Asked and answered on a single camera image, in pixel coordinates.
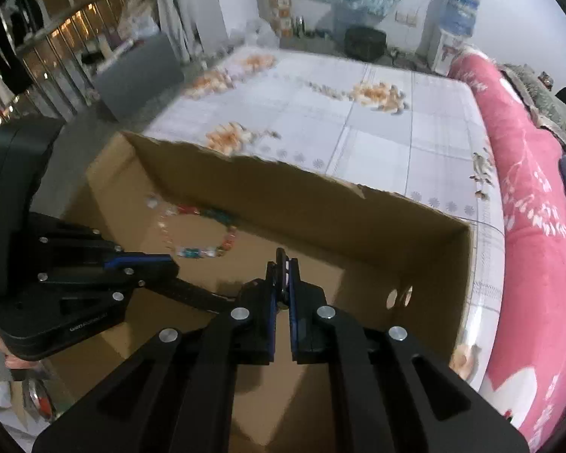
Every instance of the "metal screw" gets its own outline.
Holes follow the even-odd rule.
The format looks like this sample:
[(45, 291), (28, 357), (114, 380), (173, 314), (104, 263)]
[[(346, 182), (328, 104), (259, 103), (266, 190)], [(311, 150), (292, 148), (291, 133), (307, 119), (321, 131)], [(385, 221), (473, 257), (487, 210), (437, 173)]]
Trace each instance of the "metal screw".
[(175, 328), (164, 328), (159, 332), (161, 342), (173, 342), (178, 339), (178, 330)]
[(235, 320), (245, 320), (249, 317), (249, 310), (245, 307), (236, 307), (230, 312), (230, 316)]
[(407, 331), (403, 327), (398, 326), (392, 327), (390, 330), (388, 330), (388, 334), (395, 341), (403, 341), (407, 338), (408, 335)]
[(326, 319), (333, 318), (335, 316), (335, 308), (327, 305), (318, 307), (317, 315), (320, 316), (321, 318), (326, 318)]

